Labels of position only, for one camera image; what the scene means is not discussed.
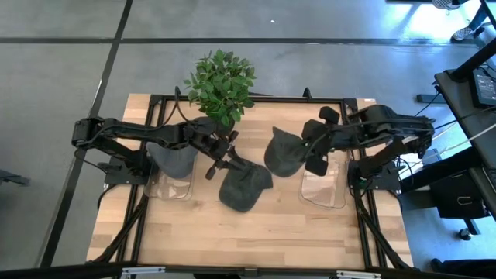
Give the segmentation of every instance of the wooden table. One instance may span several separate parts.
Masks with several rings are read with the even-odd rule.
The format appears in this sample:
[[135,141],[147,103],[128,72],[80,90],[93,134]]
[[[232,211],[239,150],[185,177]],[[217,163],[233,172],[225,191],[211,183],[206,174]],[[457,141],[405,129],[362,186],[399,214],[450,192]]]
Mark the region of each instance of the wooden table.
[[[129,95],[122,120],[144,123],[149,100],[150,95]],[[375,103],[373,99],[358,99],[357,102],[359,109]],[[180,104],[189,119],[202,116],[195,105],[190,107],[187,102]],[[166,118],[172,105],[173,102],[167,103]],[[242,122],[235,126],[235,130],[239,131],[236,140],[238,154],[264,164],[264,152],[272,138],[272,126],[300,135],[308,119],[318,119],[322,106],[256,103],[246,110]],[[330,106],[339,112],[338,105]],[[181,117],[176,113],[170,123],[180,121]],[[130,148],[139,148],[138,142],[121,142]],[[376,146],[367,153],[373,154],[381,148]],[[346,166],[348,159],[345,153],[333,153],[331,156]],[[198,155],[192,193],[187,201],[150,199],[139,252],[140,264],[364,268],[356,209],[350,193],[345,191],[345,168],[339,169],[336,189],[336,196],[344,195],[346,199],[341,209],[320,208],[301,200],[302,168],[288,178],[273,175],[274,187],[263,191],[252,210],[238,213],[218,198],[226,170],[218,170],[211,181],[205,179],[211,165],[209,158]],[[382,233],[403,261],[412,265],[398,200],[386,191],[375,191],[374,194]],[[100,255],[121,229],[128,197],[129,185],[119,185],[103,198],[88,250],[89,260]],[[372,260],[377,265],[374,238],[370,232],[368,236]],[[133,240],[132,231],[125,259],[130,258]]]

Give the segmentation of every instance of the gray floor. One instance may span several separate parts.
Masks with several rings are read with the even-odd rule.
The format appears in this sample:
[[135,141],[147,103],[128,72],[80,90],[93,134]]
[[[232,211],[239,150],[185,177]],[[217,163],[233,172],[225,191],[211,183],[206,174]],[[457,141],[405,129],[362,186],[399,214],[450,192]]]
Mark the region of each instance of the gray floor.
[[[2,1],[0,36],[113,37],[124,4]],[[476,1],[448,14],[431,5],[382,0],[135,0],[124,37],[449,39],[476,10]],[[253,91],[299,96],[310,87],[314,96],[376,98],[404,114],[423,107],[414,97],[434,92],[435,73],[457,67],[477,50],[338,44],[121,45],[100,116],[120,118],[129,93],[171,93],[197,58],[218,48],[233,50],[255,65],[258,79]],[[36,264],[73,159],[74,121],[88,114],[109,49],[106,44],[0,44],[0,168],[32,179],[27,188],[0,187],[0,270]],[[434,105],[426,114],[439,123],[453,118],[443,105]],[[435,142],[437,147],[464,140],[459,128],[449,132]],[[87,158],[107,160],[98,152]],[[84,262],[102,182],[98,170],[83,167],[54,264]],[[461,229],[459,222],[439,219],[435,211],[406,212],[408,238],[421,241],[411,245],[415,265],[425,268],[432,257],[495,257],[482,243],[494,236],[496,225],[481,223],[484,235],[461,243],[452,237]],[[422,237],[425,232],[431,237]]]

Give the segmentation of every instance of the potted plant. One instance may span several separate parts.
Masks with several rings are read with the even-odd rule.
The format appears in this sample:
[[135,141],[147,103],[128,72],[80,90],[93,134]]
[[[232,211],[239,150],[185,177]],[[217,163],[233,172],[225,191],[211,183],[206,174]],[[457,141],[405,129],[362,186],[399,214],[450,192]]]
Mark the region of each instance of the potted plant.
[[235,57],[233,52],[217,50],[204,56],[196,64],[196,73],[185,80],[190,103],[200,106],[210,119],[232,129],[241,120],[243,108],[252,108],[248,88],[256,78],[255,68],[246,59]]

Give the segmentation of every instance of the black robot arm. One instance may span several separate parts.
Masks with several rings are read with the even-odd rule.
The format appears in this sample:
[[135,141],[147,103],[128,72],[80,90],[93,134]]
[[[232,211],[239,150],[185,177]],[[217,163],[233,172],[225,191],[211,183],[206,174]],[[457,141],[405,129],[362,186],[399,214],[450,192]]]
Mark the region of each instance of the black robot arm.
[[[213,132],[212,125],[200,124],[196,120],[150,128],[117,119],[96,117],[77,121],[71,142],[73,146],[83,150],[97,149],[107,153],[122,161],[125,165],[123,167],[126,168],[125,171],[137,177],[146,177],[150,172],[150,162],[146,158],[146,153],[141,150],[131,150],[114,139],[158,143],[164,148],[174,150],[193,146],[215,161],[208,171],[207,178],[210,179],[216,167],[236,168],[222,158],[233,148],[231,142],[236,138],[237,132],[233,131],[229,138],[217,136]],[[99,164],[99,166],[106,168],[107,171],[116,168],[111,164]]]
[[305,169],[321,176],[326,174],[328,164],[324,157],[329,151],[358,150],[391,142],[376,155],[358,160],[359,175],[368,178],[399,155],[417,153],[422,158],[434,133],[432,119],[399,115],[385,105],[372,105],[348,115],[346,125],[338,124],[339,114],[329,107],[321,108],[319,117],[325,123],[307,121],[301,137],[309,146]]

